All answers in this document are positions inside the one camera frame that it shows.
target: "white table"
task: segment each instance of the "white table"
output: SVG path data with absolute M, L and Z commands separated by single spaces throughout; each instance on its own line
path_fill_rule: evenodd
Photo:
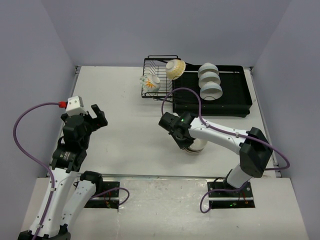
M 139 77 L 142 67 L 81 67 L 73 95 L 82 97 L 84 107 L 98 104 L 108 126 L 94 132 L 81 172 L 86 170 L 115 175 L 157 175 L 224 177 L 239 163 L 232 151 L 208 143 L 199 155 L 180 150 L 171 136 L 158 126 L 161 102 L 141 98 Z M 245 117 L 206 117 L 227 127 L 265 132 L 249 69 L 245 70 L 253 105 Z M 172 112 L 172 104 L 165 104 Z M 273 167 L 272 160 L 268 167 Z M 275 177 L 274 171 L 264 177 Z
M 35 219 L 48 181 L 36 181 L 22 231 Z M 199 210 L 207 191 L 204 179 L 121 179 L 120 186 L 129 189 L 129 200 L 119 211 L 84 208 L 72 240 L 308 240 L 288 178 L 252 179 L 255 208 L 207 214 Z M 120 191 L 120 199 L 125 197 Z

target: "cable connector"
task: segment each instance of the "cable connector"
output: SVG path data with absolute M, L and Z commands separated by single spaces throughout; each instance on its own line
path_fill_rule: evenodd
M 61 108 L 61 109 L 66 109 L 67 105 L 68 105 L 67 101 L 60 101 L 59 102 L 59 108 Z

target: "dish rack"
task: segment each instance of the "dish rack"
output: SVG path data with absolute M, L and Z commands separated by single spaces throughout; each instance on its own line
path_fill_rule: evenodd
M 201 65 L 185 63 L 184 73 L 175 80 L 166 75 L 168 61 L 180 58 L 177 55 L 149 55 L 144 59 L 143 75 L 157 75 L 160 79 L 160 89 L 157 92 L 147 92 L 141 88 L 144 99 L 162 101 L 168 93 L 177 88 L 189 88 L 200 94 L 198 85 L 198 70 Z M 201 112 L 204 116 L 233 116 L 245 117 L 250 113 L 252 99 L 242 66 L 217 65 L 221 79 L 223 95 L 214 101 L 201 99 Z M 185 111 L 198 113 L 198 100 L 187 90 L 176 91 L 170 95 L 167 102 L 172 103 L 172 110 L 181 114 Z

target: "white bowl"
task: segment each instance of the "white bowl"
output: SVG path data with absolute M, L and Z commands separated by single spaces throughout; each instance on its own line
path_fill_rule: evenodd
M 165 65 L 165 73 L 168 79 L 175 80 L 184 73 L 186 69 L 186 63 L 179 59 L 173 59 L 167 62 Z
M 221 98 L 223 94 L 222 88 L 219 84 L 214 82 L 207 82 L 200 89 L 200 97 L 207 101 L 213 101 Z
M 199 84 L 199 87 L 202 88 L 206 83 L 209 83 L 209 82 L 213 82 L 220 85 L 221 80 L 216 73 L 212 71 L 207 71 L 200 76 L 198 84 Z
M 206 72 L 213 72 L 213 73 L 216 73 L 217 75 L 219 75 L 219 70 L 217 68 L 216 65 L 210 63 L 210 62 L 207 62 L 205 64 L 203 64 L 199 70 L 198 70 L 198 78 L 200 78 L 200 76 Z
M 140 84 L 145 92 L 158 92 L 160 79 L 157 75 L 147 74 L 140 77 Z

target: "purple cable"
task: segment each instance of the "purple cable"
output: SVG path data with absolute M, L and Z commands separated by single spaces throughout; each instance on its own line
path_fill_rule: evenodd
M 59 105 L 59 103 L 57 102 L 46 102 L 46 103 L 42 103 L 42 104 L 39 104 L 39 105 L 36 105 L 34 107 L 31 107 L 29 108 L 27 111 L 25 111 L 24 113 L 21 114 L 21 116 L 19 116 L 19 118 L 16 120 L 15 124 L 14 124 L 14 127 L 13 127 L 13 139 L 14 139 L 14 142 L 15 144 L 17 145 L 17 147 L 21 150 L 21 152 L 23 152 L 25 155 L 27 155 L 29 158 L 31 158 L 33 161 L 35 161 L 37 164 L 41 165 L 42 167 L 44 167 L 49 175 L 50 175 L 50 178 L 51 178 L 51 188 L 55 188 L 55 177 L 54 177 L 54 174 L 53 172 L 51 171 L 51 169 L 45 165 L 43 162 L 41 162 L 40 160 L 36 159 L 34 156 L 32 156 L 30 153 L 28 153 L 22 146 L 21 144 L 19 143 L 18 141 L 18 138 L 17 138 L 17 127 L 18 127 L 18 124 L 19 122 L 21 121 L 21 119 L 29 112 L 31 112 L 32 110 L 34 109 L 37 109 L 37 108 L 40 108 L 42 106 L 47 106 L 47 105 Z M 39 222 L 39 225 L 41 226 L 45 220 L 45 217 L 47 215 L 47 212 L 48 212 L 48 209 L 49 209 L 49 206 L 50 206 L 50 203 L 51 203 L 51 200 L 52 200 L 52 196 L 53 196 L 54 192 L 51 191 L 50 194 L 49 194 L 49 197 L 48 197 L 48 201 L 45 205 L 45 208 L 44 208 L 44 211 L 43 211 L 43 214 L 42 214 L 42 217 L 40 219 L 40 222 Z M 35 240 L 40 232 L 40 227 L 36 229 L 34 235 L 33 235 L 33 238 L 32 240 Z
M 167 100 L 167 98 L 168 98 L 172 93 L 174 93 L 174 92 L 176 92 L 176 91 L 179 91 L 179 90 L 187 90 L 187 91 L 193 93 L 193 94 L 196 96 L 196 98 L 198 99 L 198 103 L 199 103 L 199 110 L 198 110 L 199 119 L 200 119 L 200 121 L 201 121 L 204 125 L 207 125 L 207 123 L 205 122 L 205 120 L 202 118 L 202 115 L 201 115 L 201 99 L 200 99 L 200 97 L 198 96 L 198 94 L 197 94 L 195 91 L 193 91 L 192 89 L 187 88 L 187 87 L 179 87 L 179 88 L 176 88 L 176 89 L 172 90 L 171 92 L 169 92 L 169 93 L 165 96 L 165 98 L 163 99 L 162 104 L 161 104 L 161 114 L 164 115 L 164 105 L 165 105 L 165 101 Z M 215 130 L 215 131 L 218 131 L 218 132 L 220 132 L 220 133 L 223 133 L 223 134 L 228 134 L 228 135 L 236 136 L 236 133 L 234 133 L 234 132 L 225 131 L 225 130 L 222 130 L 222 129 L 220 129 L 220 128 L 217 128 L 217 127 L 214 127 L 214 126 L 211 126 L 211 125 L 209 125 L 208 127 L 211 128 L 211 129 L 213 129 L 213 130 Z M 287 159 L 287 157 L 286 157 L 282 152 L 280 152 L 278 149 L 276 149 L 275 147 L 273 147 L 272 145 L 270 145 L 269 143 L 267 143 L 267 142 L 265 142 L 265 141 L 262 141 L 262 140 L 260 140 L 260 139 L 257 139 L 257 138 L 255 138 L 255 137 L 252 137 L 252 136 L 247 136 L 247 135 L 243 135 L 243 134 L 239 134 L 238 136 L 241 137 L 241 138 L 245 138 L 245 139 L 250 139 L 250 140 L 252 140 L 252 141 L 256 141 L 256 142 L 258 142 L 258 143 L 261 143 L 261 144 L 267 146 L 267 147 L 270 148 L 270 149 L 273 149 L 276 153 L 278 153 L 278 154 L 285 160 L 286 166 L 266 168 L 266 169 L 265 169 L 266 171 L 270 171 L 270 170 L 283 170 L 283 169 L 288 169 L 288 168 L 290 167 L 290 162 L 289 162 L 289 160 Z M 208 192 L 202 197 L 202 199 L 201 199 L 201 201 L 200 201 L 200 211 L 201 211 L 203 214 L 206 214 L 206 213 L 208 213 L 208 212 L 210 211 L 210 209 L 211 209 L 211 207 L 209 207 L 209 209 L 207 209 L 206 211 L 203 211 L 203 210 L 202 210 L 202 203 L 203 203 L 205 197 L 206 197 L 208 194 L 213 193 L 213 192 L 227 192 L 227 193 L 239 192 L 239 191 L 241 191 L 241 190 L 245 187 L 246 184 L 247 184 L 247 182 L 245 182 L 240 188 L 236 188 L 236 189 L 213 189 L 213 190 L 208 191 Z
M 114 188 L 111 188 L 111 189 L 109 189 L 109 190 L 107 190 L 107 191 L 104 191 L 104 192 L 101 192 L 101 193 L 99 193 L 99 194 L 97 194 L 97 195 L 92 196 L 92 197 L 90 198 L 90 200 L 91 200 L 91 199 L 94 199 L 94 198 L 97 198 L 97 197 L 100 197 L 100 196 L 102 196 L 102 195 L 108 194 L 108 193 L 110 193 L 110 192 L 112 192 L 112 191 L 116 191 L 116 190 L 124 190 L 124 191 L 126 191 L 126 192 L 128 193 L 128 196 L 126 197 L 126 199 L 125 199 L 123 202 L 121 202 L 121 203 L 118 204 L 118 205 L 120 206 L 120 205 L 124 204 L 124 203 L 129 199 L 129 197 L 130 197 L 130 192 L 128 191 L 128 189 L 126 189 L 126 188 L 124 188 L 124 187 L 114 187 Z

